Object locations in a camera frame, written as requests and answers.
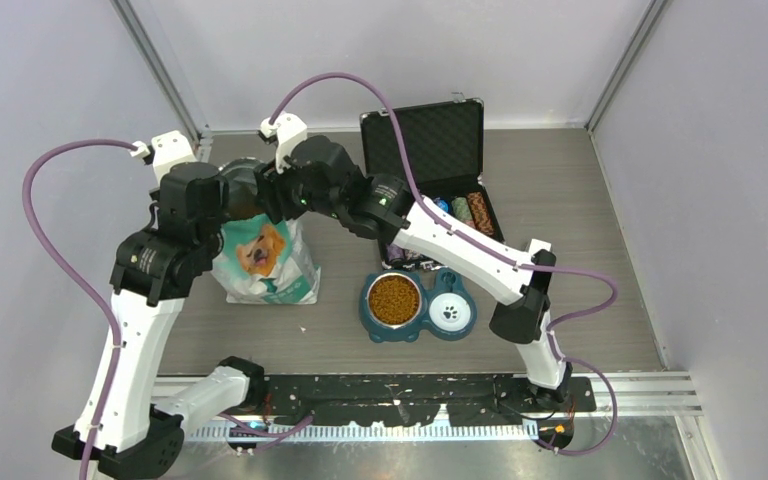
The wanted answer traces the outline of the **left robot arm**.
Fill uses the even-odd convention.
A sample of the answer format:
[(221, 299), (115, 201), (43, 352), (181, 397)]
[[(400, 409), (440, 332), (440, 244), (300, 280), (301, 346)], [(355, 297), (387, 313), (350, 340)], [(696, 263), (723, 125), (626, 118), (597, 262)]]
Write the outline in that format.
[(171, 329), (194, 280), (212, 268), (229, 219), (232, 189), (220, 170), (186, 162), (171, 168), (151, 194), (151, 224), (117, 248), (110, 283), (115, 320), (80, 420), (54, 434), (54, 451), (87, 454), (113, 479), (156, 479), (180, 454), (186, 436), (237, 408), (258, 412), (267, 398), (262, 366), (238, 357), (162, 401), (154, 381)]

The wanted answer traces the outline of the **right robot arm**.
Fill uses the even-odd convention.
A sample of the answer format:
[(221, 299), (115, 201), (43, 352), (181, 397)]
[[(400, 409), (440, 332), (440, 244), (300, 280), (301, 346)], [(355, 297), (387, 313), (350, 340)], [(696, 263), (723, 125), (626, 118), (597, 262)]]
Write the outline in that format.
[(342, 145), (323, 135), (261, 138), (275, 147), (273, 160), (255, 173), (258, 201), (271, 220), (316, 212), (359, 238), (415, 251), (470, 279), (496, 300), (490, 329), (517, 346), (534, 403), (551, 411), (570, 398), (570, 369), (548, 334), (550, 251), (510, 249), (432, 200), (415, 199), (401, 178), (365, 175)]

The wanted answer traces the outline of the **green pet food bag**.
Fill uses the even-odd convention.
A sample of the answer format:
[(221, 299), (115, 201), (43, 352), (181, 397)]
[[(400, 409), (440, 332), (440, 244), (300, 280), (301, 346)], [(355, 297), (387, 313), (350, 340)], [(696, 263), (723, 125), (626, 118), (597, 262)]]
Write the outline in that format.
[(231, 200), (211, 274), (230, 304), (315, 304), (321, 268), (303, 240), (300, 222), (274, 223), (257, 204), (254, 172), (261, 165), (254, 158), (241, 158), (220, 168)]

